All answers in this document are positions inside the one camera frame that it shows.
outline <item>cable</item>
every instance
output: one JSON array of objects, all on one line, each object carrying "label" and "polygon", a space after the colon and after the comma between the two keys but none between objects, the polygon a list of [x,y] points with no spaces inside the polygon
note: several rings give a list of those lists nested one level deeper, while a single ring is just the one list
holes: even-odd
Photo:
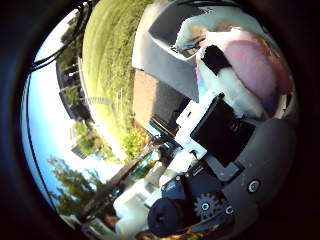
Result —
[{"label": "cable", "polygon": [[26,91],[25,91],[25,104],[26,104],[26,122],[27,122],[27,137],[28,137],[28,142],[29,142],[29,146],[30,146],[30,150],[31,150],[31,155],[32,155],[32,161],[36,167],[36,170],[38,172],[39,178],[40,178],[40,184],[43,186],[51,207],[54,209],[54,211],[58,212],[55,203],[53,202],[53,199],[50,195],[50,191],[47,188],[47,185],[43,179],[43,175],[41,173],[38,161],[37,161],[37,157],[33,148],[33,144],[32,144],[32,139],[31,139],[31,130],[30,130],[30,122],[29,122],[29,88],[30,88],[30,82],[31,82],[31,74],[29,74],[28,80],[27,80],[27,86],[26,86]]},{"label": "cable", "polygon": [[91,12],[92,12],[92,2],[91,1],[84,1],[84,2],[88,3],[87,15],[84,18],[84,16],[83,16],[84,15],[84,5],[83,4],[79,5],[77,7],[77,9],[79,10],[79,17],[78,17],[77,24],[73,30],[71,37],[66,41],[66,43],[59,50],[57,50],[56,52],[54,52],[50,56],[43,58],[41,60],[38,60],[36,62],[33,62],[32,66],[30,68],[30,73],[37,71],[43,67],[46,67],[50,63],[55,61],[65,51],[65,49],[77,38],[78,34],[84,30],[84,28],[86,27],[86,25],[88,23]]}]

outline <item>sky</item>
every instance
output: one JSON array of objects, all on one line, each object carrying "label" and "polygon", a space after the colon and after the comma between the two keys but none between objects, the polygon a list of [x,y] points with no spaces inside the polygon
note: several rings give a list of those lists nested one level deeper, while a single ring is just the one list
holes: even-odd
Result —
[{"label": "sky", "polygon": [[[60,37],[67,29],[67,22],[73,15],[74,13],[69,14],[50,33],[41,46],[36,60],[49,56],[61,47]],[[31,75],[29,122],[35,155],[49,191],[56,192],[56,188],[60,186],[51,173],[51,165],[46,162],[49,156],[62,158],[71,168],[79,171],[83,171],[84,169],[97,170],[103,182],[111,178],[121,168],[120,165],[113,163],[106,164],[104,161],[99,161],[94,156],[89,156],[83,160],[71,151],[70,128],[73,122],[69,118],[59,97],[55,62],[35,71]],[[30,156],[30,150],[27,147],[25,147],[25,152],[27,156]],[[36,177],[34,166],[32,164],[30,166],[31,172],[38,183],[39,179]]]}]

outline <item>gear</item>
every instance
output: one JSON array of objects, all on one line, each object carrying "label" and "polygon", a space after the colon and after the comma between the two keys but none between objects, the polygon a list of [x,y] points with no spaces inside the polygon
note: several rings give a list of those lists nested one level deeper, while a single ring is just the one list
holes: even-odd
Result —
[{"label": "gear", "polygon": [[221,208],[221,204],[210,193],[201,194],[194,202],[194,211],[201,220],[207,219]]}]

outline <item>lawn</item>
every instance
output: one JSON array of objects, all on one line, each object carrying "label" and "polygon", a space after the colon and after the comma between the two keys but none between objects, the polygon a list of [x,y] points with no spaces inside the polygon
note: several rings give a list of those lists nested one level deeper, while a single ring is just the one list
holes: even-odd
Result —
[{"label": "lawn", "polygon": [[131,56],[141,15],[153,0],[101,0],[94,8],[83,41],[83,74],[91,105],[109,134],[123,143],[130,119],[134,71]]}]

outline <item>screw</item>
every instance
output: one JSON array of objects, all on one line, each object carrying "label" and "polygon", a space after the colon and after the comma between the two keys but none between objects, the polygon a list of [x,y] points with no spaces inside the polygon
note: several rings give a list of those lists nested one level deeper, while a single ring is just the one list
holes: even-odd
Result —
[{"label": "screw", "polygon": [[210,208],[210,205],[209,205],[209,203],[204,203],[204,204],[202,204],[201,208],[202,208],[202,210],[207,211]]},{"label": "screw", "polygon": [[230,215],[233,213],[233,208],[231,206],[226,208],[226,214]]},{"label": "screw", "polygon": [[253,180],[248,186],[248,191],[250,193],[255,193],[255,192],[258,191],[259,187],[260,187],[260,181],[259,180]]}]

